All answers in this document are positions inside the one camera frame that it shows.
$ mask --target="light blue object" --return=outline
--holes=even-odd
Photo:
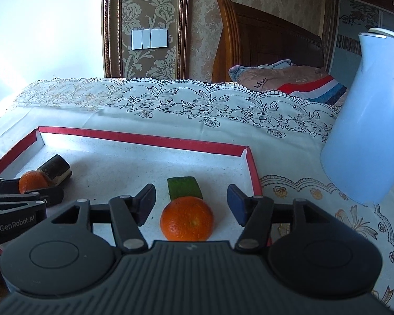
[[[232,66],[229,69],[229,77],[231,77],[231,80],[233,82],[237,82],[238,81],[238,77],[242,73],[244,73],[245,71],[247,71],[249,69],[255,69],[255,68],[258,68],[258,69],[284,69],[286,67],[289,67],[290,63],[291,63],[290,59],[283,59],[283,60],[280,60],[280,61],[278,61],[278,62],[276,62],[274,64],[271,64],[271,65],[267,65],[266,64],[266,65],[260,65],[260,66],[257,66],[257,67],[248,67],[248,66],[235,65],[235,66]]]
[[[362,61],[320,159],[341,192],[372,205],[394,184],[394,32],[359,39]]]

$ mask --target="white lid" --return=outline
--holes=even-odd
[[[372,27],[369,29],[368,33],[378,33],[394,38],[394,32],[391,30],[386,30],[385,28]]]

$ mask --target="white lace tablecloth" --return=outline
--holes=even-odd
[[[337,107],[234,83],[144,79],[38,81],[0,104],[0,158],[38,126],[64,126],[179,137],[251,147],[264,195],[305,198],[379,247],[373,293],[394,309],[394,186],[378,206],[356,204],[322,171],[319,154]],[[273,237],[289,230],[276,226]]]

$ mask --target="wooden frame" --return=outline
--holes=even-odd
[[[256,67],[290,59],[297,65],[324,66],[321,38],[261,10],[217,0],[223,30],[213,63],[212,83],[230,81],[234,65]]]
[[[121,0],[103,0],[102,50],[105,77],[122,77]]]
[[[177,62],[175,66],[177,79],[188,78],[190,13],[190,0],[178,0]]]
[[[188,78],[190,0],[178,0],[177,79]],[[124,77],[121,48],[121,0],[103,0],[102,50],[105,77]]]
[[[338,9],[338,0],[325,0],[324,27],[321,38],[324,50],[324,64],[327,72],[330,71],[331,58],[333,56],[336,39]]]

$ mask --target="patterned wallpaper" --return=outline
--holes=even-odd
[[[322,0],[232,0],[274,14],[318,34]],[[216,0],[192,0],[191,79],[211,81],[222,21]]]
[[[122,0],[121,46],[125,78],[175,78],[178,0]],[[168,48],[131,49],[131,30],[168,29]]]

